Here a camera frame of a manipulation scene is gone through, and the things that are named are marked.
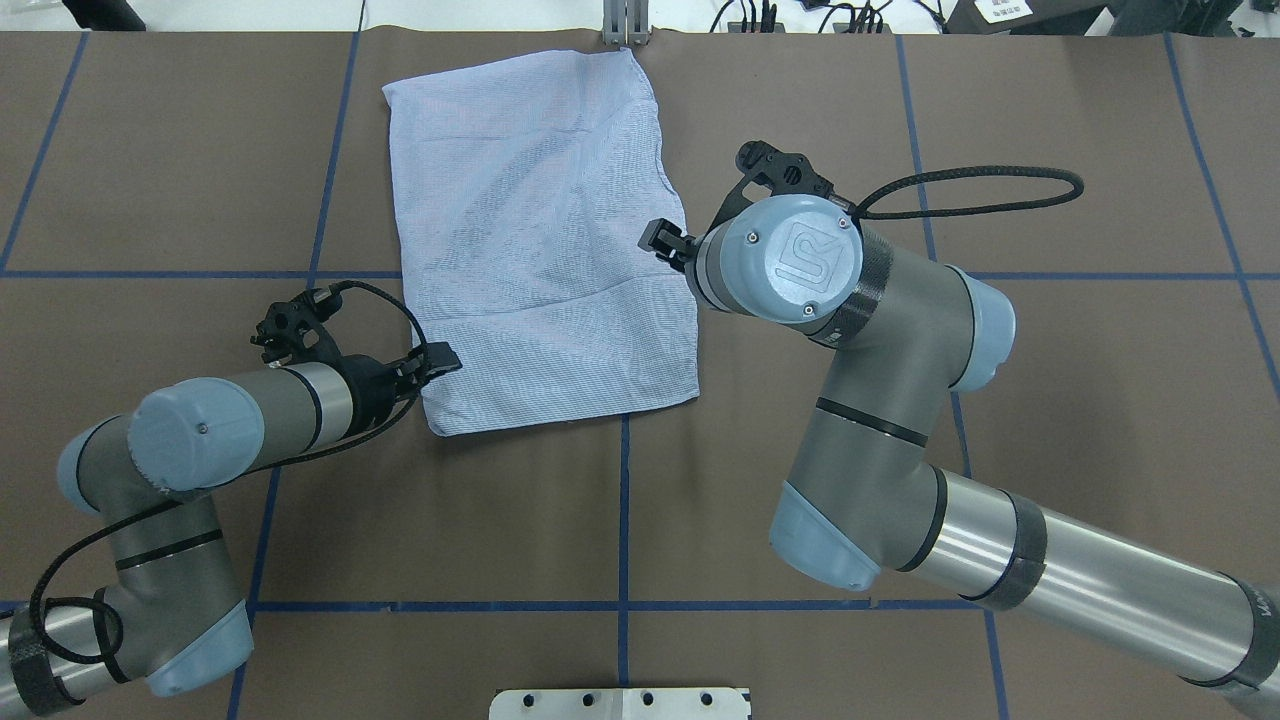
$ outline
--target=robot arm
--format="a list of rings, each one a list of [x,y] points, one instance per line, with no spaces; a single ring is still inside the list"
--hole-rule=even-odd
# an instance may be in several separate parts
[[[324,322],[349,287],[408,313],[351,281],[273,304],[252,340],[268,369],[156,391],[63,451],[59,487],[102,518],[119,583],[92,603],[40,602],[68,552],[36,602],[0,620],[0,719],[51,715],[143,676],[155,694],[173,696],[248,659],[248,616],[210,491],[371,438],[431,378],[461,366],[447,343],[425,342],[416,320],[421,343],[402,360],[342,355]]]
[[[1270,592],[923,462],[947,392],[980,388],[1007,357],[1009,300],[859,228],[858,209],[801,155],[749,142],[737,160],[745,178],[710,231],[654,220],[640,246],[682,272],[703,305],[835,350],[773,520],[778,555],[852,591],[882,566],[913,573],[1280,717]],[[773,195],[750,204],[748,182]]]

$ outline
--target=metal bracket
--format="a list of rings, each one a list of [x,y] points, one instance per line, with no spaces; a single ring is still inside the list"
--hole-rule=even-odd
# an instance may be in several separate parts
[[[737,151],[737,169],[742,179],[728,192],[721,209],[712,220],[712,228],[732,220],[746,210],[751,201],[742,195],[746,186],[755,183],[769,191],[769,195],[817,195],[826,197],[846,213],[852,208],[849,200],[836,195],[835,186],[819,176],[809,159],[797,152],[783,152],[763,140],[753,140]]]
[[[604,44],[648,45],[649,0],[604,0]]]
[[[489,720],[750,720],[745,688],[503,691]]]

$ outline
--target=blue joint cap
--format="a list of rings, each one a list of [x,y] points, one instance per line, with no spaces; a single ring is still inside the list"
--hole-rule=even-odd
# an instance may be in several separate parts
[[[146,396],[127,439],[147,482],[182,492],[248,470],[264,433],[262,410],[244,388],[223,378],[193,378]]]
[[[964,281],[973,306],[973,350],[964,374],[951,386],[955,392],[982,388],[996,377],[996,368],[1009,359],[1018,334],[1018,316],[1005,293],[989,284],[975,281],[955,265],[947,265]]]
[[[156,697],[193,691],[239,667],[251,652],[253,634],[242,600],[169,662],[147,675],[147,685]]]
[[[864,591],[879,575],[879,565],[791,483],[782,483],[782,498],[773,515],[769,544],[796,570],[841,589]]]
[[[119,418],[119,415],[111,415],[110,418],[76,436],[76,439],[67,443],[67,447],[63,448],[63,454],[58,456],[58,489],[63,491],[63,497],[69,500],[72,505],[74,505],[78,510],[88,512],[90,515],[99,515],[99,511],[97,507],[93,507],[87,500],[84,500],[84,493],[79,489],[79,456],[84,452],[84,446],[88,445],[88,438],[93,437],[93,433],[96,433],[99,428],[116,418]]]
[[[721,240],[719,273],[748,313],[800,324],[835,313],[863,272],[863,238],[836,204],[774,195],[732,220]]]

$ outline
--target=white cloth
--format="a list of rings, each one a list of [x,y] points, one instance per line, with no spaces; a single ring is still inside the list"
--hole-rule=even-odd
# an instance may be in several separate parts
[[[553,50],[383,88],[404,299],[463,368],[422,392],[436,434],[698,396],[685,281],[636,247],[684,225],[631,51]]]

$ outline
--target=grid line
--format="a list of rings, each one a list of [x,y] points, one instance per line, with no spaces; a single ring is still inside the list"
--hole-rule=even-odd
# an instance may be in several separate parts
[[[502,612],[936,612],[979,611],[968,600],[474,600],[259,601],[260,614],[502,614]]]
[[[1170,281],[1170,282],[1249,282],[1280,281],[1280,273],[1092,273],[965,270],[980,281]],[[401,279],[401,270],[0,270],[9,279]]]
[[[5,238],[4,250],[0,251],[0,272],[9,266],[9,256],[13,255],[13,246],[18,242],[18,231],[22,228],[22,218],[27,214],[27,202],[31,201],[32,192],[36,191],[36,178],[40,177],[40,168],[45,164],[45,154],[54,141],[54,131],[58,128],[58,119],[63,115],[67,105],[67,96],[70,95],[72,82],[76,81],[76,70],[79,69],[81,58],[84,56],[84,46],[88,45],[88,32],[81,32],[79,42],[76,44],[76,54],[72,55],[72,64],[67,68],[67,78],[63,79],[63,90],[58,94],[58,102],[49,115],[49,126],[45,127],[45,137],[40,141],[40,150],[36,151],[36,160],[31,164],[31,174],[27,176],[27,184],[22,188],[22,197],[18,200],[18,210],[13,215],[9,225],[9,236]]]
[[[364,18],[364,5],[361,5],[361,19]],[[338,154],[342,150],[342,128],[347,115],[347,102],[351,99],[351,81],[356,72],[356,54],[360,49],[360,27],[357,24],[356,29],[351,33],[351,49],[347,53],[347,70],[342,81],[342,96],[338,100],[338,119],[334,123],[333,129],[333,145],[329,149],[329,165],[325,169],[325,182],[324,192],[320,197],[320,213],[316,218],[316,237],[315,243],[311,246],[311,264],[306,272],[307,287],[315,287],[316,279],[320,274],[320,252],[324,250],[324,231],[325,222],[329,217],[329,200],[333,195],[333,178],[338,170]],[[252,626],[255,618],[259,611],[259,592],[262,584],[262,570],[266,564],[266,550],[268,543],[271,537],[271,520],[275,515],[275,500],[280,487],[280,468],[271,471],[271,480],[266,491],[266,502],[262,507],[262,527],[257,536],[257,552],[253,559],[253,580],[250,587],[250,597],[246,602],[246,609],[248,611],[250,626]],[[236,670],[236,678],[232,682],[232,692],[227,701],[227,720],[237,720],[239,716],[239,701],[241,694],[244,689],[244,675],[248,673],[248,662],[244,662]]]
[[[996,676],[996,710],[1000,720],[1009,720],[1009,693],[1005,692],[1005,670],[1000,661],[1000,638],[996,634],[996,614],[983,609],[983,623],[987,626],[987,651],[991,653],[991,666]]]
[[[1210,202],[1213,205],[1213,215],[1217,218],[1217,227],[1222,233],[1226,254],[1231,258],[1231,269],[1235,270],[1235,279],[1240,286],[1240,295],[1244,297],[1244,307],[1249,313],[1249,323],[1253,325],[1253,334],[1257,337],[1258,348],[1262,351],[1262,361],[1266,364],[1267,374],[1271,377],[1271,389],[1275,392],[1276,400],[1280,400],[1280,373],[1276,372],[1276,361],[1271,355],[1271,346],[1267,343],[1267,336],[1262,331],[1258,309],[1253,305],[1253,293],[1249,291],[1249,283],[1244,277],[1244,266],[1240,264],[1240,254],[1236,251],[1235,240],[1231,237],[1231,227],[1226,222],[1226,213],[1222,211],[1222,202],[1217,196],[1213,173],[1208,169],[1208,160],[1204,159],[1199,133],[1196,132],[1196,120],[1192,118],[1192,109],[1187,102],[1187,92],[1183,88],[1183,76],[1178,70],[1174,36],[1167,32],[1165,33],[1165,54],[1169,56],[1169,72],[1174,79],[1174,90],[1178,92],[1178,104],[1183,110],[1183,120],[1187,123],[1187,136],[1190,138],[1192,150],[1196,152],[1196,163],[1199,165],[1201,176],[1204,177],[1204,190],[1208,191]]]
[[[618,475],[618,687],[631,685],[631,414],[622,415]]]
[[[911,81],[906,63],[906,45],[901,35],[893,36],[897,46],[897,69],[902,78],[902,108],[906,113],[906,129],[911,138],[911,163],[915,172],[924,172],[924,159],[920,152],[919,133],[915,127],[915,111],[911,105]],[[920,210],[929,209],[929,197],[924,191],[924,183],[915,186],[920,200]],[[937,246],[933,242],[933,223],[929,218],[922,218],[924,223],[924,247],[929,260],[938,261]],[[969,437],[964,428],[964,409],[960,406],[960,396],[951,393],[951,419],[956,427],[956,436],[960,439],[960,454],[964,457],[964,475],[973,477],[973,461],[969,454]],[[991,678],[996,691],[996,707],[1000,711],[1000,720],[1009,720],[1009,700],[1005,696],[1005,671],[1000,664],[1000,641],[996,637],[996,619],[991,612],[984,615],[987,621],[987,655],[991,657]]]

